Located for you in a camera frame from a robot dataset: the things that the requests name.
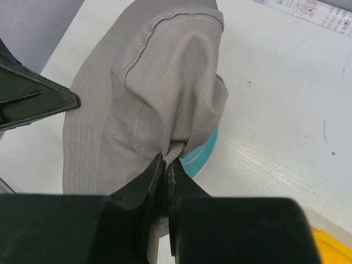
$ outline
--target teal plate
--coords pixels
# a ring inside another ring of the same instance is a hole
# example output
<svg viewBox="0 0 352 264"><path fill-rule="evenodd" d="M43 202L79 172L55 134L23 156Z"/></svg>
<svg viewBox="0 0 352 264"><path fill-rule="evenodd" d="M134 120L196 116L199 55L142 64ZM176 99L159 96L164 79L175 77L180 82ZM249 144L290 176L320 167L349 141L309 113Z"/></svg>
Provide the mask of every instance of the teal plate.
<svg viewBox="0 0 352 264"><path fill-rule="evenodd" d="M210 155L215 147L218 131L219 128L216 128L214 134L212 134L212 136L204 145L197 148L187 157L180 159L184 170L192 179L197 176L197 174L203 169L209 160Z"/></svg>

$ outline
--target dark green plastic part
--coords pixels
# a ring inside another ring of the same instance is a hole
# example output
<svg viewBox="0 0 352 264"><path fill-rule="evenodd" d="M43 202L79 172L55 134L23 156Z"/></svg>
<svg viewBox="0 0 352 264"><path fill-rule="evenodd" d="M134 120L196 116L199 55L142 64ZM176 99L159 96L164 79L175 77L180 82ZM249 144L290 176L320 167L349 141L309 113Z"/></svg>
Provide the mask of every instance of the dark green plastic part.
<svg viewBox="0 0 352 264"><path fill-rule="evenodd" d="M78 95L21 65L0 39L0 131L79 108Z"/></svg>

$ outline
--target hat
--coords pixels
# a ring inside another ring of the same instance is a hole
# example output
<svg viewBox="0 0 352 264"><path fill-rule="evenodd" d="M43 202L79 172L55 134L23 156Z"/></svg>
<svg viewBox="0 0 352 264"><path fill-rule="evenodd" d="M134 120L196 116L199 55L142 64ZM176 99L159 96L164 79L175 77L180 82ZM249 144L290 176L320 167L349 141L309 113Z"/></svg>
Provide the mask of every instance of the hat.
<svg viewBox="0 0 352 264"><path fill-rule="evenodd" d="M216 131L227 89L215 0L136 0L81 66L66 113L65 194L111 194L159 152L166 166Z"/></svg>

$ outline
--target qr code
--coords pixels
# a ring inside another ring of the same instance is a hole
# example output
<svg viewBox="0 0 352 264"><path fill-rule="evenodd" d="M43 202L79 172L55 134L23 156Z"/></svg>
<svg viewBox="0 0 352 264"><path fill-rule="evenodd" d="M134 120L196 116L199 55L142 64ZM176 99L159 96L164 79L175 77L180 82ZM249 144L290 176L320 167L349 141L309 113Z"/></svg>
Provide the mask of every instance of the qr code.
<svg viewBox="0 0 352 264"><path fill-rule="evenodd" d="M297 13L314 17L317 12L319 1L316 0L303 0L297 9Z"/></svg>

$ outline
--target yellow tray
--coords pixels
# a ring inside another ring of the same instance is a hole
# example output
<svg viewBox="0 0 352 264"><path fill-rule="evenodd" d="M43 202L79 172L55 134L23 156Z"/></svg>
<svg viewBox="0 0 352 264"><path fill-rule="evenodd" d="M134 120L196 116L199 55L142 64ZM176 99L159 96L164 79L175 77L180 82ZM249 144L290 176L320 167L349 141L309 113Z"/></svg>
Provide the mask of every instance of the yellow tray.
<svg viewBox="0 0 352 264"><path fill-rule="evenodd" d="M352 264L352 250L320 230L314 229L313 237L323 264Z"/></svg>

